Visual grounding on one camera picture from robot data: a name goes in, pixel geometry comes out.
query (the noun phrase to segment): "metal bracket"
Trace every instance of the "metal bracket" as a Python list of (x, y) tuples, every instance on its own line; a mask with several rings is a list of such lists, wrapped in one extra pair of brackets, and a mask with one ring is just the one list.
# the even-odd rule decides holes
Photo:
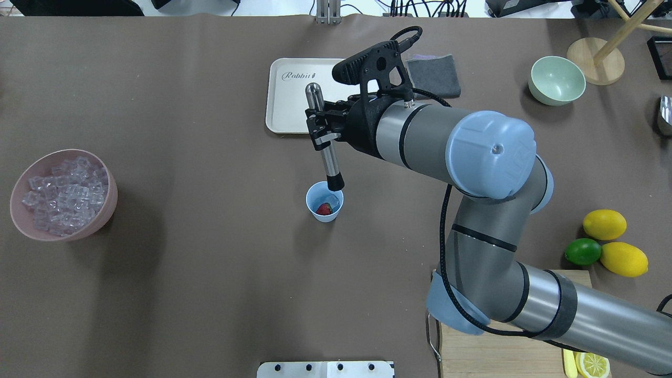
[(336, 25), (341, 18), (341, 0), (317, 0), (316, 23)]

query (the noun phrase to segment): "blue cup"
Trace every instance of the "blue cup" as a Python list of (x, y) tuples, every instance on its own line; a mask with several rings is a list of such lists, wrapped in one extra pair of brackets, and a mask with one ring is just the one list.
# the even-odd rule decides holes
[[(325, 202), (331, 206), (332, 213), (330, 215), (319, 215), (315, 211)], [(343, 206), (343, 191), (332, 192), (327, 187), (326, 181), (320, 181), (308, 189), (306, 193), (306, 206), (318, 221), (324, 223), (331, 222), (336, 219)]]

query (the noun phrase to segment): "yellow lemon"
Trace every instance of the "yellow lemon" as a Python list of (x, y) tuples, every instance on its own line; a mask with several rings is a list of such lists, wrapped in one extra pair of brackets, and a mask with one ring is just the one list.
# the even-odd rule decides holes
[(648, 258), (644, 252), (622, 241), (603, 245), (599, 261), (607, 269), (621, 276), (637, 277), (648, 272)]
[(628, 224), (618, 211), (601, 209), (591, 211), (583, 219), (583, 229), (595, 239), (613, 240), (626, 231)]
[(607, 378), (609, 360), (593, 353), (577, 353), (577, 370), (586, 378)]

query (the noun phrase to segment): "strawberry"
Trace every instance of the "strawberry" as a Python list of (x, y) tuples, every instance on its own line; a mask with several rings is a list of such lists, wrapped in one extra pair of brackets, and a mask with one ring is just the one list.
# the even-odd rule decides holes
[(331, 215), (333, 211), (331, 210), (331, 205), (328, 202), (325, 202), (317, 208), (316, 213), (318, 215)]

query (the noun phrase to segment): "cutting board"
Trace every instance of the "cutting board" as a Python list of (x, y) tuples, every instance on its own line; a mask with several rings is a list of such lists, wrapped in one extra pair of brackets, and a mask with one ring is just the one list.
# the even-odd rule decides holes
[[(592, 287), (590, 275), (585, 270), (556, 272), (575, 283)], [(491, 326), (519, 330), (499, 322), (492, 322)], [(562, 350), (528, 338), (488, 333), (472, 336), (441, 324), (439, 350), (443, 378), (565, 378)]]

